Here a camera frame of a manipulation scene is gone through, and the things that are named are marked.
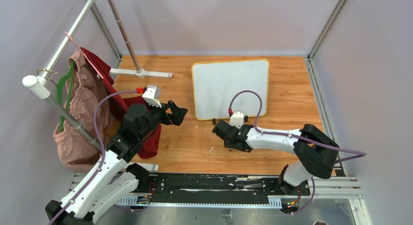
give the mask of gray floor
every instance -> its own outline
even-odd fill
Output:
[[[278,209],[222,209],[149,207],[129,213],[111,208],[97,225],[312,225],[324,220],[329,225],[356,225],[348,200],[317,199],[293,217]]]

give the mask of red connector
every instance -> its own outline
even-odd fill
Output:
[[[138,94],[143,94],[143,88],[142,87],[136,88],[136,92]]]

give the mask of whiteboard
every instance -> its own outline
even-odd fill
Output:
[[[238,92],[252,90],[263,100],[261,115],[267,112],[267,59],[195,63],[192,66],[195,117],[198,120],[229,118],[229,104]],[[233,111],[256,116],[260,103],[251,93],[239,95]]]

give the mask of gray wall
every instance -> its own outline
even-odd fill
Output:
[[[412,0],[349,0],[314,62],[375,225],[411,224]]]
[[[64,196],[74,172],[58,159],[52,134],[58,114],[24,88],[64,37],[84,0],[0,0],[0,218],[2,224],[47,224],[44,207]],[[81,45],[115,66],[91,15],[75,35]],[[67,72],[70,46],[56,67]],[[52,78],[58,81],[59,75]],[[47,87],[55,94],[53,83]]]
[[[338,0],[114,0],[137,54],[307,54]],[[98,7],[129,54],[106,0]]]

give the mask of floor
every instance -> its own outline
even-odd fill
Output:
[[[222,209],[185,207],[148,207],[130,213],[110,208],[97,225],[312,225],[323,220],[329,225],[356,225],[347,199],[315,199],[305,210],[293,217],[282,215],[278,209]]]
[[[290,130],[309,123],[322,129],[307,69],[302,57],[291,56],[138,56],[139,64],[148,71],[171,72],[171,79],[118,76],[117,91],[156,85],[161,87],[160,101],[173,100],[178,107],[188,108],[181,126],[163,126],[158,155],[133,162],[159,165],[160,172],[195,172],[226,174],[279,174],[294,163],[296,156],[274,150],[232,151],[211,130],[212,121],[195,118],[191,67],[196,62],[266,58],[270,62],[268,112],[260,117],[260,127]],[[124,56],[120,68],[134,69],[130,56]],[[116,133],[119,123],[107,131]]]

